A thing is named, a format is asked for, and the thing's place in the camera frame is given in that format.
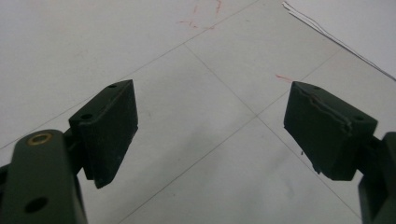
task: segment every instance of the red mark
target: red mark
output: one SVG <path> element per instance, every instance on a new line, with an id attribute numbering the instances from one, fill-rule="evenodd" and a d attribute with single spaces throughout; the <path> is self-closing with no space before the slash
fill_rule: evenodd
<path id="1" fill-rule="evenodd" d="M 221 8 L 221 0 L 218 0 L 219 4 L 218 4 L 218 10 L 216 11 L 216 14 L 219 14 L 220 12 L 220 8 Z"/>
<path id="2" fill-rule="evenodd" d="M 289 78 L 289 77 L 282 77 L 282 76 L 280 76 L 280 75 L 276 75 L 276 77 L 281 78 L 281 79 L 283 79 L 283 80 L 285 80 L 285 81 L 287 81 L 287 82 L 289 82 L 289 83 L 293 82 L 293 79 L 291 79 L 291 78 Z"/>

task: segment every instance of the white floor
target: white floor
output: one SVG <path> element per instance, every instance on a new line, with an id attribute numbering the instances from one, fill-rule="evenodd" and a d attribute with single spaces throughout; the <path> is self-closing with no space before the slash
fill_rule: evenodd
<path id="1" fill-rule="evenodd" d="M 96 189 L 79 174 L 90 223 L 361 223 L 361 175 L 317 175 L 283 129 L 290 80 L 378 119 L 378 138 L 396 131 L 396 82 L 281 2 L 2 1 L 0 163 L 133 79 L 139 131 L 118 175 Z"/>

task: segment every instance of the tile grout line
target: tile grout line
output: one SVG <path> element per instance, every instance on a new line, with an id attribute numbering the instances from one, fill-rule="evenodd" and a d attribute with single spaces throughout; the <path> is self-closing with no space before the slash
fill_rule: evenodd
<path id="1" fill-rule="evenodd" d="M 330 188 L 330 186 L 328 186 L 317 174 L 315 174 L 315 172 L 313 171 L 313 170 L 311 170 L 310 168 L 309 168 L 309 166 L 293 151 L 293 150 L 291 150 L 291 148 L 283 141 L 283 139 L 279 136 L 279 135 L 277 135 L 260 117 L 258 117 L 259 118 L 259 120 L 265 125 L 265 127 L 267 127 L 288 149 L 289 149 L 289 151 L 292 153 L 292 154 L 294 154 L 294 156 L 298 159 L 298 160 L 300 160 L 300 162 L 302 162 L 303 163 L 303 165 L 316 177 L 316 178 L 318 178 L 319 180 L 320 180 L 320 182 L 322 182 L 322 184 L 324 184 L 347 208 L 349 208 L 349 210 L 356 216 L 356 217 L 358 217 L 359 219 L 361 219 L 361 217 L 346 203 L 346 202 L 344 202 L 344 200 L 338 195 L 338 194 L 336 194 L 335 193 L 335 191 L 334 190 L 332 190 L 332 188 Z"/>
<path id="2" fill-rule="evenodd" d="M 214 76 L 214 77 L 216 77 L 216 79 L 218 80 L 218 81 L 220 81 L 247 109 L 249 109 L 250 110 L 250 112 L 252 112 L 255 116 L 258 116 L 259 114 L 256 114 L 256 113 L 254 113 L 254 111 L 247 105 L 247 104 L 245 104 L 245 102 L 241 99 L 241 98 L 239 98 L 239 96 L 227 85 L 227 84 L 225 84 L 224 82 L 223 82 L 223 80 L 221 80 L 220 78 L 219 78 L 219 76 L 218 75 L 216 75 L 216 73 L 215 72 L 213 72 L 212 71 L 212 69 L 210 69 L 207 65 L 206 65 L 206 63 L 204 63 L 204 61 L 202 61 L 201 60 L 201 58 L 200 57 L 198 57 L 198 55 L 196 55 L 195 54 L 195 52 L 194 51 L 192 51 L 192 49 L 190 49 L 187 45 L 184 45 L 189 51 L 190 51 L 190 53 L 198 60 L 198 61 L 200 61 L 201 62 L 201 64 L 203 64 L 204 65 L 204 67 L 207 69 L 207 70 L 209 70 L 209 72 Z"/>
<path id="3" fill-rule="evenodd" d="M 38 125 L 37 127 L 33 128 L 32 130 L 30 130 L 28 133 L 25 133 L 22 137 L 19 137 L 19 138 L 17 138 L 17 139 L 14 139 L 14 140 L 12 140 L 11 142 L 5 144 L 3 147 L 0 148 L 0 150 L 2 150 L 2 149 L 4 149 L 4 148 L 8 147 L 9 145 L 11 145 L 11 144 L 13 144 L 13 143 L 19 141 L 20 139 L 22 139 L 22 138 L 23 138 L 24 136 L 26 136 L 27 134 L 36 131 L 37 129 L 39 129 L 40 127 L 46 125 L 47 123 L 49 123 L 49 122 L 51 122 L 51 121 L 53 121 L 53 120 L 59 118 L 61 115 L 65 114 L 66 112 L 70 111 L 71 109 L 75 108 L 76 106 L 78 106 L 78 105 L 84 103 L 85 101 L 87 101 L 88 99 L 90 99 L 90 98 L 92 98 L 92 97 L 93 97 L 93 95 L 90 96 L 90 97 L 88 97 L 88 98 L 86 98 L 85 100 L 83 100 L 83 101 L 77 103 L 76 105 L 73 105 L 73 106 L 67 108 L 64 112 L 62 112 L 62 113 L 60 113 L 59 115 L 53 117 L 52 119 L 49 119 L 49 120 L 43 122 L 42 124 Z"/>
<path id="4" fill-rule="evenodd" d="M 217 26 L 217 25 L 221 24 L 222 22 L 227 21 L 228 19 L 230 19 L 230 18 L 233 17 L 234 15 L 239 14 L 239 13 L 242 12 L 243 10 L 247 9 L 248 7 L 251 7 L 252 5 L 256 4 L 256 3 L 259 2 L 259 1 L 260 1 L 260 0 L 256 0 L 255 2 L 253 2 L 253 3 L 249 4 L 249 5 L 247 5 L 246 7 L 243 7 L 242 9 L 236 11 L 235 13 L 231 14 L 230 16 L 224 18 L 223 20 L 216 22 L 216 23 L 215 23 L 214 25 L 212 25 L 212 26 Z M 208 30 L 203 30 L 201 33 L 199 33 L 199 34 L 197 34 L 197 35 L 194 35 L 193 37 L 191 37 L 191 38 L 189 38 L 188 40 L 182 42 L 181 44 L 179 44 L 179 45 L 173 47 L 172 49 L 167 50 L 165 53 L 163 53 L 163 54 L 161 54 L 160 56 L 154 58 L 153 60 L 149 61 L 148 63 L 145 63 L 145 64 L 143 64 L 142 66 L 136 68 L 133 72 L 128 73 L 128 75 L 126 75 L 126 76 L 124 76 L 124 77 L 121 77 L 121 78 L 117 79 L 115 82 L 118 82 L 118 81 L 120 81 L 120 80 L 122 80 L 122 79 L 124 79 L 124 78 L 126 78 L 126 77 L 128 77 L 128 76 L 130 76 L 130 75 L 132 75 L 132 74 L 134 74 L 134 73 L 136 73 L 136 72 L 138 72 L 138 71 L 140 71 L 141 69 L 145 68 L 145 67 L 148 66 L 149 64 L 154 63 L 155 61 L 159 60 L 162 56 L 164 56 L 164 55 L 166 55 L 166 54 L 172 52 L 173 50 L 179 48 L 180 46 L 185 45 L 187 42 L 193 40 L 195 37 L 197 37 L 197 36 L 199 36 L 199 35 L 202 35 L 203 33 L 207 32 L 207 31 L 208 31 Z M 87 99 L 85 99 L 85 100 L 83 100 L 83 101 L 81 101 L 81 102 L 79 102 L 79 103 L 77 103 L 77 104 L 71 106 L 70 108 L 66 109 L 64 112 L 62 112 L 62 113 L 60 113 L 59 115 L 53 117 L 52 119 L 48 119 L 47 121 L 41 123 L 41 124 L 38 125 L 36 128 L 33 128 L 33 129 L 31 129 L 29 132 L 25 133 L 22 137 L 24 137 L 24 136 L 27 135 L 28 133 L 31 133 L 31 132 L 33 132 L 33 131 L 39 129 L 40 127 L 42 127 L 43 125 L 47 124 L 48 122 L 50 122 L 50 121 L 52 121 L 52 120 L 54 120 L 54 119 L 59 118 L 62 114 L 66 113 L 66 112 L 69 111 L 70 109 L 72 109 L 72 108 L 74 108 L 74 107 L 80 105 L 81 103 L 85 102 Z M 0 147 L 0 150 L 2 150 L 2 149 L 4 149 L 4 148 L 8 147 L 9 145 L 15 143 L 16 141 L 18 141 L 18 140 L 21 139 L 22 137 L 19 137 L 19 138 L 17 138 L 17 139 L 14 139 L 14 140 L 12 140 L 12 141 L 10 141 L 10 142 L 4 144 L 2 147 Z"/>
<path id="5" fill-rule="evenodd" d="M 139 206 L 136 207 L 136 209 L 134 209 L 129 215 L 127 215 L 125 218 L 123 218 L 119 224 L 121 224 L 124 220 L 126 220 L 128 217 L 130 217 L 133 213 L 135 213 L 137 210 L 139 210 L 141 207 L 143 207 L 146 203 L 150 202 L 155 196 L 157 196 L 159 193 L 161 193 L 164 189 L 166 189 L 167 187 L 169 187 L 172 183 L 174 183 L 175 181 L 177 181 L 180 177 L 182 177 L 184 174 L 186 174 L 193 166 L 195 166 L 198 162 L 200 162 L 201 160 L 203 160 L 204 158 L 206 158 L 209 154 L 211 154 L 212 152 L 214 152 L 217 148 L 219 148 L 219 146 L 221 146 L 224 142 L 226 142 L 228 139 L 230 139 L 231 137 L 233 137 L 236 133 L 238 133 L 241 129 L 245 128 L 245 126 L 247 126 L 251 121 L 253 121 L 255 118 L 257 118 L 257 116 L 253 117 L 252 119 L 248 120 L 245 124 L 243 124 L 240 128 L 238 128 L 235 132 L 233 132 L 232 134 L 230 134 L 230 136 L 228 136 L 226 139 L 224 139 L 222 142 L 220 142 L 219 144 L 217 144 L 213 149 L 211 149 L 210 151 L 208 151 L 203 157 L 201 157 L 198 161 L 196 161 L 195 163 L 193 163 L 190 167 L 188 167 L 185 171 L 183 171 L 180 175 L 176 176 L 173 180 L 171 180 L 168 184 L 166 184 L 162 189 L 158 190 L 155 194 L 153 194 L 151 197 L 149 197 L 145 202 L 143 202 L 142 204 L 140 204 Z"/>

